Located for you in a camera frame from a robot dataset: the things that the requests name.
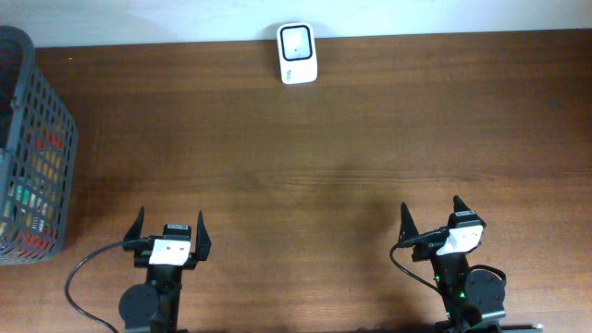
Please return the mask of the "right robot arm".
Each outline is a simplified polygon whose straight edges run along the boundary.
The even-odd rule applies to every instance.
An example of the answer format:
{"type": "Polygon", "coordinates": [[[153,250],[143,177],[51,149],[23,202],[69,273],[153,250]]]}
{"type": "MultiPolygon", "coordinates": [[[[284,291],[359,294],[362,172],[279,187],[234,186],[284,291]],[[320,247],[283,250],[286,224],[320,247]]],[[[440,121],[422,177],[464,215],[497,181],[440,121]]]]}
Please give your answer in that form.
{"type": "Polygon", "coordinates": [[[506,275],[488,265],[470,265],[467,255],[480,244],[486,222],[459,196],[447,224],[420,233],[408,206],[401,205],[398,242],[389,253],[391,262],[407,276],[434,290],[442,299],[447,319],[436,323],[438,332],[501,332],[506,275]],[[411,248],[414,262],[429,261],[432,283],[418,277],[394,258],[398,249],[411,248]]]}

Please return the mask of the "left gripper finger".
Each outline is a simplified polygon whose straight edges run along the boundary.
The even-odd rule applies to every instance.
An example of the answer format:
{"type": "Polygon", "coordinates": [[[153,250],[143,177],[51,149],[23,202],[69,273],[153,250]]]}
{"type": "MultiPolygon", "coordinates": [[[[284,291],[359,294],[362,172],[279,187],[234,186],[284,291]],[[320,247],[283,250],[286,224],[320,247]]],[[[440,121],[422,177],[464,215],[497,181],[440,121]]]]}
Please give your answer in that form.
{"type": "Polygon", "coordinates": [[[200,211],[197,221],[195,255],[197,259],[206,259],[211,251],[212,242],[204,224],[203,212],[200,211]]]}
{"type": "Polygon", "coordinates": [[[125,234],[123,241],[136,241],[140,238],[142,233],[142,224],[144,220],[144,207],[140,208],[140,211],[132,223],[131,227],[129,228],[128,232],[125,234]]]}

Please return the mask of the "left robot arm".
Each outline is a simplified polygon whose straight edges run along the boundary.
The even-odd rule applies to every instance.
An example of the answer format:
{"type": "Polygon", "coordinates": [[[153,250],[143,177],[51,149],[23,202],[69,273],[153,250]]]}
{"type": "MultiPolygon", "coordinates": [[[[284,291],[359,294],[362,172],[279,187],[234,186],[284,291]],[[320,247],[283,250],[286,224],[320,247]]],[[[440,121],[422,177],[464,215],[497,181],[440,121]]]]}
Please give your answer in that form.
{"type": "Polygon", "coordinates": [[[144,268],[146,278],[123,293],[118,311],[126,332],[176,332],[182,273],[207,259],[212,242],[202,214],[197,217],[195,237],[188,225],[166,224],[160,236],[143,238],[143,219],[141,209],[124,236],[122,248],[133,253],[134,266],[144,268]]]}

